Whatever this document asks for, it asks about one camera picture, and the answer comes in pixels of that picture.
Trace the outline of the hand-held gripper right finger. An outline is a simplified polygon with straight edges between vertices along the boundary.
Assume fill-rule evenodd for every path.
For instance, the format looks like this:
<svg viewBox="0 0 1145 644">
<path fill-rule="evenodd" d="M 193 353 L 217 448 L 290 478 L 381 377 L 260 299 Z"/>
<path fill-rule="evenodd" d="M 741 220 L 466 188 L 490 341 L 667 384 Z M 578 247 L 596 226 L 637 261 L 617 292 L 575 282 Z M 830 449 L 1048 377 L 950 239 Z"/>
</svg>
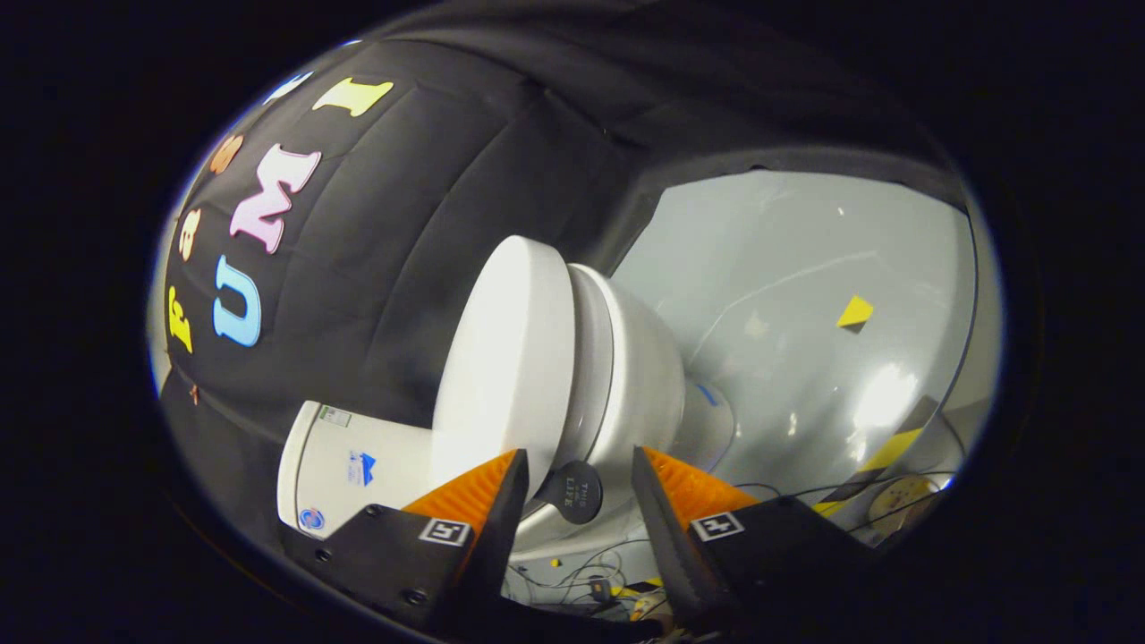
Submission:
<svg viewBox="0 0 1145 644">
<path fill-rule="evenodd" d="M 875 551 L 791 495 L 761 501 L 647 445 L 632 489 L 676 622 L 784 633 L 855 590 Z"/>
</svg>

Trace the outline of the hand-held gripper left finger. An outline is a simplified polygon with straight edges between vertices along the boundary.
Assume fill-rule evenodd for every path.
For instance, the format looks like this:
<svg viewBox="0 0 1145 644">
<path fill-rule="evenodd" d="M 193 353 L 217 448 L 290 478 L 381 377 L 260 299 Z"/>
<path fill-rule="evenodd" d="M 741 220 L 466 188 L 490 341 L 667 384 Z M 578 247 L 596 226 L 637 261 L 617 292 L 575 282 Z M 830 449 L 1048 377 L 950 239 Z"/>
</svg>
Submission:
<svg viewBox="0 0 1145 644">
<path fill-rule="evenodd" d="M 503 453 L 405 508 L 360 503 L 319 537 L 282 527 L 286 557 L 337 597 L 433 641 L 497 604 L 529 486 L 524 449 Z"/>
</svg>

